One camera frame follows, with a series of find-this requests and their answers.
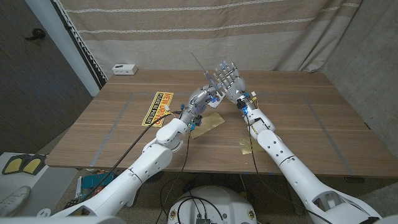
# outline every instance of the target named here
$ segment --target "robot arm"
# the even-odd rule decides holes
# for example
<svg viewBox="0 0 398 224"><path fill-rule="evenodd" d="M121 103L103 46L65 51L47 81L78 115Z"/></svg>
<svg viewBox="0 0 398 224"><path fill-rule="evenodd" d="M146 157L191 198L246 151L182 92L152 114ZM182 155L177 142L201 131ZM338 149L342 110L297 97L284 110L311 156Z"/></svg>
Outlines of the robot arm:
<svg viewBox="0 0 398 224"><path fill-rule="evenodd" d="M300 197L305 208L332 223L361 223L368 217L381 216L360 199L339 192L315 177L307 166L274 133L275 126L254 106L245 92L246 85L238 69L226 62L220 64L223 74L216 70L215 77L222 84L226 96L242 111L251 136L271 156ZM310 213L314 223L326 221Z"/></svg>
<svg viewBox="0 0 398 224"><path fill-rule="evenodd" d="M216 90L212 86L207 85L195 90L180 119L174 118L160 128L156 138L144 147L141 156L129 168L99 194L52 217L75 214L105 217L117 214L129 199L134 198L137 190L148 178L170 164L173 153L182 147L180 135L186 135L194 123L200 125L200 114L206 109L206 104L215 99Z"/></svg>

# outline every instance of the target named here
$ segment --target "yellow sign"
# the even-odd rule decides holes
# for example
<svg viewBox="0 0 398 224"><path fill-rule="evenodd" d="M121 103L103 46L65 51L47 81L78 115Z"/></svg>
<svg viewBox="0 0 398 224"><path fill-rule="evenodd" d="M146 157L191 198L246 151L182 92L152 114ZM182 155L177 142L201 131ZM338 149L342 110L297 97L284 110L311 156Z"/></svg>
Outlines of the yellow sign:
<svg viewBox="0 0 398 224"><path fill-rule="evenodd" d="M157 92L154 100L152 101L152 105L150 106L147 115L142 121L142 125L149 126L156 119L160 118L165 114L168 114L169 112L166 111L165 106L166 105L170 106L172 98L173 98L173 93ZM153 125L153 127L162 127L163 121L164 119L161 119L160 121L156 122Z"/></svg>

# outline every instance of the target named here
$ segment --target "wire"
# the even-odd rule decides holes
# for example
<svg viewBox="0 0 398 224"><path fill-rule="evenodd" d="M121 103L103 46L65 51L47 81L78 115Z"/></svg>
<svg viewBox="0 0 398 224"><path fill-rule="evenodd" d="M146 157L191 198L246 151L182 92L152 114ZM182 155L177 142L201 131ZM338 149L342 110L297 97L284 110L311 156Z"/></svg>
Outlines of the wire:
<svg viewBox="0 0 398 224"><path fill-rule="evenodd" d="M312 212L312 211L308 210L307 208L305 208L305 207L303 207L303 206L301 206L301 205L298 205L298 204L292 202L291 200L289 200L289 199L287 199L287 198L281 196L280 194L278 194L278 192L276 192L275 190L272 190L272 189L261 179L261 176L260 176L260 174L259 174L259 171L257 170L256 160L255 160L255 158L254 158L253 144L252 144L252 142L251 142L251 134L250 134L250 124L249 124L249 122L248 122L248 131L249 131L251 155L252 155L252 157L253 157L254 167L256 168L256 173L257 173L257 176L258 176L259 179L260 179L260 182L261 182L264 186L266 186L266 187L268 188L268 190L270 190L272 193L276 194L278 197L280 197L280 198L282 198L282 199L284 199L284 200L290 202L290 203L293 204L293 205L296 205L296 206L298 206L298 207L300 207L300 208L306 210L308 213L311 213L312 215L315 215L316 217L322 219L323 221L325 221L325 222L327 222L327 223L329 223L329 224L332 224L332 223L329 222L326 218L323 218L322 216L316 214L315 212Z"/></svg>
<svg viewBox="0 0 398 224"><path fill-rule="evenodd" d="M159 216L157 217L155 224L157 224L157 222L159 222L159 219L160 219L161 215L162 215L162 211L160 211Z"/></svg>
<svg viewBox="0 0 398 224"><path fill-rule="evenodd" d="M244 186L244 182L243 182L243 179L242 179L242 175L239 174L239 176L240 176L240 178L241 178L241 180L242 180L242 185L243 185L243 190L244 190L244 198L248 199L248 193L246 192L246 187Z"/></svg>
<svg viewBox="0 0 398 224"><path fill-rule="evenodd" d="M129 147L129 149L123 154L123 156L117 161L117 163L115 163L115 165L112 167L112 169L105 175L104 178L102 178L102 180L100 180L98 182L98 184L96 184L91 190L90 192L88 192L88 194L86 194L83 199L81 200L81 202L84 202L85 200L87 200L87 198L95 191L95 189L97 187L99 187L102 182L104 182L104 180L111 175L111 173L117 168L117 166L120 164L120 162L125 158L125 156L130 152L130 150L137 144L137 142L143 137L143 135L148 131L148 129L150 127L152 127L156 122L160 121L161 119L167 117L169 114L165 114L163 116L161 116L160 118L156 119L154 122L152 122L139 136L138 138L131 144L131 146Z"/></svg>
<svg viewBox="0 0 398 224"><path fill-rule="evenodd" d="M183 204L183 203L185 203L186 201L188 201L188 200L193 200L193 199L199 199L199 200L204 200L205 202L207 202L207 203L209 203L211 206L213 206L213 208L215 208L215 210L218 212L218 215L220 216L220 218L221 218L221 221L223 221L223 223L225 223L224 222L224 219L223 219L223 216L221 215L221 212L218 210L218 208L216 207L216 206L214 206L211 202L209 202L208 200L206 200L206 199L204 199L204 198L200 198L200 197L194 197L194 196L185 196L185 197L182 197L182 198L180 198L180 200L181 199L183 199L183 198L187 198L187 199L185 199L183 202L181 202L181 204L178 206L178 210L177 210L177 219L178 219L178 223L182 223L181 222L181 220L180 220L180 208L181 208L181 205Z"/></svg>
<svg viewBox="0 0 398 224"><path fill-rule="evenodd" d="M181 180L182 182L184 182L185 186L187 185L187 183L185 183L185 181L183 181L182 179L180 179L180 176L181 176L182 171L184 170L185 164L187 163L187 159L188 159L188 150L189 150L189 140L190 140L190 138L191 138L191 132L190 132L189 135L188 135L187 153L186 153L186 155L185 155L184 164L183 164L183 166L182 166L182 168L181 168L181 171L178 173L177 178L175 178L173 185L172 185L171 188L169 189L169 192L168 192L167 195L166 195L166 199L164 200L164 204L162 204L162 191L163 191L163 188L164 188L168 183L170 183L171 181L173 181L173 179L170 180L170 181L168 181L168 182L162 187L162 190L160 190L160 206L162 206L162 210L163 210L164 214L166 215L166 217L168 217L168 213L166 213L166 211L165 211L165 209L164 209L164 205L165 205L166 202L167 202L167 199L168 199L168 197L169 197L170 192L171 192L172 189L173 189L173 186L175 185L175 183L177 182L177 180ZM200 201L200 202L202 203L203 207L205 208L205 217L207 217L207 211L206 211L205 204L204 204L202 201ZM201 215L196 201L193 200L193 203L195 203L195 206L196 206L196 208L197 208L197 210L198 210L198 213Z"/></svg>

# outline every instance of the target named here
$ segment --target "beige curtain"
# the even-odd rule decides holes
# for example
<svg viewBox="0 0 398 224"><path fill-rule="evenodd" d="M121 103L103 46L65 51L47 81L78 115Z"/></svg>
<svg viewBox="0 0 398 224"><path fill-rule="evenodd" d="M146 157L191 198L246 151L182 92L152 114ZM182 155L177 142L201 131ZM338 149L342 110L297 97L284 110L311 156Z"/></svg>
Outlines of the beige curtain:
<svg viewBox="0 0 398 224"><path fill-rule="evenodd" d="M223 60L241 70L320 68L361 0L62 0L108 76L138 69L199 70Z"/></svg>

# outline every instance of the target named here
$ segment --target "wall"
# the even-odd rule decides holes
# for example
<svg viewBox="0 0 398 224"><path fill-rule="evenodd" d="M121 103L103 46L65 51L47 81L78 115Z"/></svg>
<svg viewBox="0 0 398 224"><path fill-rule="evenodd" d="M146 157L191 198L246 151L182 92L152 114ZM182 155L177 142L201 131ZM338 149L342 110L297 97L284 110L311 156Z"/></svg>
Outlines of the wall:
<svg viewBox="0 0 398 224"><path fill-rule="evenodd" d="M100 91L50 1L25 0L91 96Z"/></svg>
<svg viewBox="0 0 398 224"><path fill-rule="evenodd" d="M398 156L398 1L364 0L321 71Z"/></svg>

